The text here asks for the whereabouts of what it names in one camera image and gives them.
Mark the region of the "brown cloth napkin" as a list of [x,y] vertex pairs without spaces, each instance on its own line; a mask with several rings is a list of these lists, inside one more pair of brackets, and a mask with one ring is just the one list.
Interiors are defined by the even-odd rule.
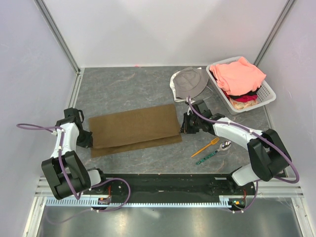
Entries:
[[182,142],[174,104],[93,117],[89,128],[92,158]]

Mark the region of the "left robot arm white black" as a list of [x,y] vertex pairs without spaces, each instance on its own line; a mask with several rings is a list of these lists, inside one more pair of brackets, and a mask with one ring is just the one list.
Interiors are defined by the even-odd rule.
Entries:
[[41,168],[49,187],[57,200],[92,189],[97,194],[108,190],[108,181],[101,178],[101,171],[88,171],[76,153],[77,146],[93,147],[92,132],[83,128],[82,110],[68,108],[64,118],[56,122],[57,139],[50,159],[42,162]]

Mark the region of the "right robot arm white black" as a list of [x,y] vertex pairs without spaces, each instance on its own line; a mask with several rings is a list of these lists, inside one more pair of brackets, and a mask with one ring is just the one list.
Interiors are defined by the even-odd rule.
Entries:
[[248,152],[250,163],[228,176],[226,188],[229,193],[238,194],[246,184],[255,181],[269,182],[273,178],[278,179],[284,169],[293,166],[292,159],[275,130],[252,129],[233,122],[222,114],[213,114],[203,100],[192,102],[188,97],[186,104],[190,109],[184,113],[181,133],[196,134],[203,131],[226,138]]

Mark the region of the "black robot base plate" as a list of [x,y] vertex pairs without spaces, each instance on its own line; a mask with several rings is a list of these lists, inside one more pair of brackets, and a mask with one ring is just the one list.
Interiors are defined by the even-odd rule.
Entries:
[[187,194],[221,196],[235,191],[227,174],[108,174],[104,178],[107,183],[96,189],[111,195],[127,192],[127,185],[132,197],[162,193],[179,199]]

